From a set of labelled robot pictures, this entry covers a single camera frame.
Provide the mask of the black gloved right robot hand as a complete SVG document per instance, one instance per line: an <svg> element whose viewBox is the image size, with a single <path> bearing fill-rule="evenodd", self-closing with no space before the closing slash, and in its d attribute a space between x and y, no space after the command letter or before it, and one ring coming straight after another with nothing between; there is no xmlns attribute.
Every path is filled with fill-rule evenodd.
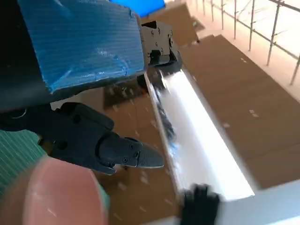
<svg viewBox="0 0 300 225"><path fill-rule="evenodd" d="M220 196L207 184L194 184L182 193L181 225L213 225L217 219Z"/></svg>

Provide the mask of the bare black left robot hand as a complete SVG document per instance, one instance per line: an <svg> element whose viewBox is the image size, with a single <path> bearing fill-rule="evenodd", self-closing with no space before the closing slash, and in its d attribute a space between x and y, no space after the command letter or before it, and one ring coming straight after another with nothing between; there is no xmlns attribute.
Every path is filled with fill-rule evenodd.
<svg viewBox="0 0 300 225"><path fill-rule="evenodd" d="M115 165L160 168L152 147L113 131L114 122L76 102L51 103L145 74L180 71L165 23L141 23L107 0L3 0L0 3L0 128L49 141L49 156L107 175Z"/></svg>

